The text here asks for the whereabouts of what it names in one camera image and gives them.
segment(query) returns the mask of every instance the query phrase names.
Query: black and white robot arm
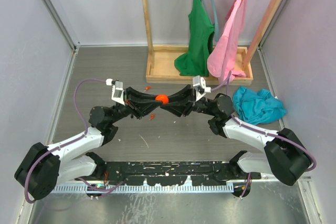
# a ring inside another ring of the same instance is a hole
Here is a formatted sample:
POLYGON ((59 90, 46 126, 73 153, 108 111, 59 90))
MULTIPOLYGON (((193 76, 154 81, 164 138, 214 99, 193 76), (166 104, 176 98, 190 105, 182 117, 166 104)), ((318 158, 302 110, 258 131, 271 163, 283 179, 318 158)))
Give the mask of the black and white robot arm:
POLYGON ((221 93, 213 100, 206 98, 205 95, 211 89, 206 86, 202 77, 194 77, 193 86, 187 85, 181 91, 165 97, 164 101, 158 99, 162 95, 142 93, 130 87, 124 90, 123 83, 118 80, 108 79, 106 84, 112 86, 111 99, 115 101, 115 105, 92 108, 89 119, 91 127, 86 133, 82 132, 47 146, 37 143, 28 151, 15 173, 16 180, 22 186, 25 186, 33 163, 49 150, 56 149, 36 166, 29 178, 28 192, 35 199, 46 197, 56 185, 78 177, 101 178, 107 169, 105 161, 93 152, 86 152, 104 146, 114 138, 118 130, 113 125, 115 122, 127 116, 141 119, 158 107, 176 116, 189 116, 191 112, 211 115, 213 118, 208 120, 208 124, 214 134, 242 141, 261 151, 258 154, 239 152, 230 161, 233 174, 274 174, 284 184, 293 185, 312 164, 311 158, 302 151, 305 148, 293 131, 265 130, 232 117, 234 109, 231 98, 221 93), (276 136, 289 139, 300 145, 302 150, 276 136), (78 138, 81 139, 64 146, 78 138))

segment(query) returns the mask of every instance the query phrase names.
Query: white wall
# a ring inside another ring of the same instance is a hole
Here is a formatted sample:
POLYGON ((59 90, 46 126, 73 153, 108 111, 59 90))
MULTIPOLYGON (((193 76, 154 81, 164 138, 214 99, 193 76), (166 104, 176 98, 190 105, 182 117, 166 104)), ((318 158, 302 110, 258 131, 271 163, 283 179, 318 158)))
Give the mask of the white wall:
POLYGON ((264 45, 285 124, 317 159, 312 179, 326 223, 336 223, 335 13, 335 0, 290 0, 264 45))
MULTIPOLYGON (((215 0, 222 31, 234 0, 215 0)), ((249 0, 239 43, 249 44, 270 0, 249 0)), ((59 0, 82 45, 143 44, 146 34, 141 0, 59 0)), ((188 43, 192 0, 149 0, 153 42, 188 43)))
POLYGON ((14 223, 23 188, 14 173, 45 143, 71 49, 41 0, 0 0, 0 223, 14 223))

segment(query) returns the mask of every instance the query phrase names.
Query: gray floor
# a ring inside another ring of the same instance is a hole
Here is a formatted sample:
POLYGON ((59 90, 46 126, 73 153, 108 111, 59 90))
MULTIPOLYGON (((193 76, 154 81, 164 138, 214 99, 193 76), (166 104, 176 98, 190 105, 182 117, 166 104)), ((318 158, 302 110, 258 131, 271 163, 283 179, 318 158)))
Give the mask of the gray floor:
POLYGON ((297 184, 253 182, 243 200, 229 193, 112 194, 92 201, 83 194, 54 194, 35 204, 29 223, 305 224, 309 219, 297 184))
MULTIPOLYGON (((151 86, 149 93, 172 94, 185 85, 146 83, 145 71, 148 57, 146 47, 94 47, 80 48, 70 80, 54 142, 59 142, 83 131, 72 95, 75 86, 85 78, 119 79, 124 87, 143 91, 151 86)), ((264 70, 258 54, 252 62, 254 81, 250 89, 259 91, 268 88, 264 70)), ((238 86, 230 86, 232 96, 238 86)), ((78 92, 78 104, 88 119, 93 106, 112 106, 111 88, 102 83, 85 83, 78 92)), ((126 118, 115 125, 119 130, 115 138, 95 152, 106 161, 228 161, 241 150, 257 152, 252 147, 235 140, 214 135, 208 127, 211 116, 192 113, 186 118, 177 118, 169 112, 156 109, 155 119, 149 116, 141 120, 126 118)), ((278 130, 279 124, 262 125, 278 130)))

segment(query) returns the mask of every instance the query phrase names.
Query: wooden frame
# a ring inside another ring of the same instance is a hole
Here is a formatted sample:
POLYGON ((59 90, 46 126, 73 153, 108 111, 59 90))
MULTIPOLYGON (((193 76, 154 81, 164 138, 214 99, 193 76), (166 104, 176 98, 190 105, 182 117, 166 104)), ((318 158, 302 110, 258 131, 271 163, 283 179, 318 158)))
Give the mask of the wooden frame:
MULTIPOLYGON (((246 47, 238 47, 237 60, 235 69, 245 72, 245 78, 235 78, 231 84, 233 85, 251 85, 253 81, 253 73, 250 61, 257 50, 277 8, 282 0, 271 0, 263 19, 257 29, 257 32, 252 40, 249 49, 246 47)), ((177 69, 174 67, 174 60, 181 54, 187 52, 188 46, 178 45, 153 45, 152 30, 150 22, 150 12, 148 0, 142 0, 143 13, 145 19, 147 43, 148 43, 148 61, 146 70, 146 80, 149 83, 192 83, 191 76, 180 76, 177 69)), ((218 84, 215 77, 205 77, 208 84, 218 84)))

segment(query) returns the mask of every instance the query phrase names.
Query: wooden post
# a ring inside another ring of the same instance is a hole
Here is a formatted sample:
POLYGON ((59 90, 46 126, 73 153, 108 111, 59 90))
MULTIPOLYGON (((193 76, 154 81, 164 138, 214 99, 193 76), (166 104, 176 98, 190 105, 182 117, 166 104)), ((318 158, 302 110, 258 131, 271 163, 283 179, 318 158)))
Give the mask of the wooden post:
POLYGON ((143 15, 145 18, 145 26, 146 26, 146 35, 147 35, 147 43, 148 43, 148 52, 149 52, 149 61, 152 67, 154 67, 154 50, 153 50, 153 40, 152 40, 152 29, 151 29, 151 19, 149 15, 149 6, 148 0, 142 0, 143 5, 143 15))
POLYGON ((258 30, 252 40, 252 43, 250 47, 248 48, 247 54, 245 58, 243 59, 243 66, 246 68, 248 64, 250 63, 255 51, 257 50, 258 45, 261 42, 261 39, 263 38, 267 27, 269 26, 269 23, 271 22, 276 10, 278 9, 280 3, 282 0, 271 0, 269 2, 269 5, 265 11, 265 14, 263 16, 263 19, 260 22, 260 25, 258 27, 258 30))

